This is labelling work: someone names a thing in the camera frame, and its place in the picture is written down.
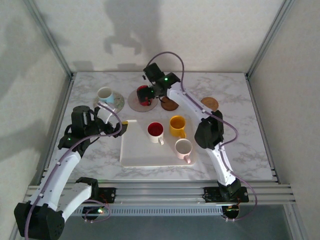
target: yellow mug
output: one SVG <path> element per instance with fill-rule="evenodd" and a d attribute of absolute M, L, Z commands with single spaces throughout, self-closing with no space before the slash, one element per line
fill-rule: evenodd
<path fill-rule="evenodd" d="M 183 116 L 173 116 L 170 119 L 170 133 L 174 137 L 185 139 L 187 134 L 185 132 L 186 120 Z"/>

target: white cup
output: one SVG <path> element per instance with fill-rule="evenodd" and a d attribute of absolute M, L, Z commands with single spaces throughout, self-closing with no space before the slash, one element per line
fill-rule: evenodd
<path fill-rule="evenodd" d="M 164 142 L 164 126 L 160 122 L 152 122 L 147 127 L 148 137 L 154 144 L 163 145 Z"/>
<path fill-rule="evenodd" d="M 191 163 L 190 153 L 192 151 L 192 143 L 185 138 L 181 138 L 175 142 L 175 155 L 178 159 L 185 160 L 188 164 Z"/>
<path fill-rule="evenodd" d="M 96 94 L 102 102 L 105 102 L 107 104 L 115 103 L 114 93 L 112 92 L 110 87 L 101 87 Z"/>

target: round coaster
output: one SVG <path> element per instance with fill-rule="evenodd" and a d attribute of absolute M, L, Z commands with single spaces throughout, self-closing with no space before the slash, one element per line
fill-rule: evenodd
<path fill-rule="evenodd" d="M 148 112 L 151 109 L 155 108 L 155 106 L 158 104 L 159 100 L 157 98 L 152 100 L 152 103 L 150 106 L 142 106 L 139 103 L 138 96 L 137 96 L 137 90 L 134 90 L 132 93 L 130 93 L 128 97 L 128 104 L 129 107 L 139 113 Z"/>
<path fill-rule="evenodd" d="M 119 113 L 125 106 L 125 98 L 122 96 L 119 92 L 113 91 L 113 97 L 114 97 L 114 106 L 115 106 L 115 113 Z M 93 100 L 93 107 L 95 108 L 98 106 L 99 98 L 98 96 L 95 97 Z"/>
<path fill-rule="evenodd" d="M 173 111 L 176 110 L 179 107 L 179 105 L 175 101 L 164 96 L 161 99 L 161 107 L 166 111 Z"/>
<path fill-rule="evenodd" d="M 201 103 L 203 103 L 206 107 L 210 108 L 214 112 L 217 111 L 219 107 L 218 101 L 210 96 L 202 98 Z"/>

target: glass panel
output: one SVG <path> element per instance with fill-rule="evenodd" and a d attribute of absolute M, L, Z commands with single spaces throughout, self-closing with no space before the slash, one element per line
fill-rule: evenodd
<path fill-rule="evenodd" d="M 252 206 L 241 206 L 240 215 Z M 291 240 L 282 205 L 258 206 L 244 220 L 226 222 L 221 216 L 114 216 L 85 223 L 79 216 L 66 222 L 60 240 Z"/>

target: white wall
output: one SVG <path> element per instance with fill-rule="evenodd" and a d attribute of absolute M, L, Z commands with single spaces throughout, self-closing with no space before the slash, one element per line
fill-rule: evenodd
<path fill-rule="evenodd" d="M 15 223 L 66 76 L 23 1 L 0 3 L 0 239 Z"/>
<path fill-rule="evenodd" d="M 246 72 L 283 0 L 36 0 L 72 71 Z M 173 56 L 157 59 L 180 71 Z"/>
<path fill-rule="evenodd" d="M 296 1 L 251 85 L 280 179 L 292 185 L 310 239 L 319 239 L 319 0 Z"/>

